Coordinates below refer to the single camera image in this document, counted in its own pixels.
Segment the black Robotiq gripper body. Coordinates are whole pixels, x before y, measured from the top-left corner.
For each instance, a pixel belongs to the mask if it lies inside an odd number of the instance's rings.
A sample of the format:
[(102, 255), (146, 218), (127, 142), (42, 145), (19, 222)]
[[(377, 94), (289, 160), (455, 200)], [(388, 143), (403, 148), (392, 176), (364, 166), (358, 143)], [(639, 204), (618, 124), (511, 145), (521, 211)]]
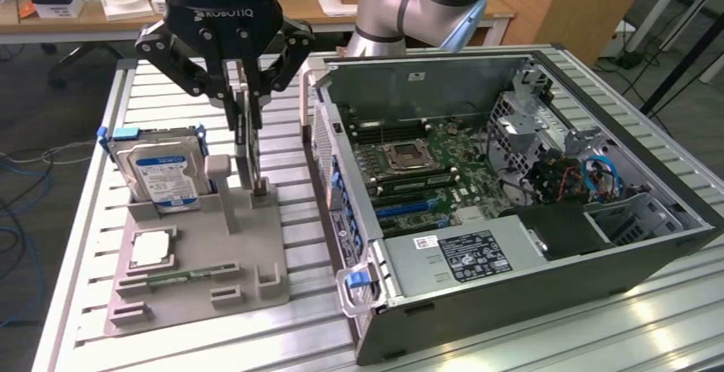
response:
[(185, 42), (195, 43), (200, 29), (212, 29), (224, 60), (258, 57), (260, 62), (282, 27), (284, 12), (277, 0), (166, 0), (163, 20)]

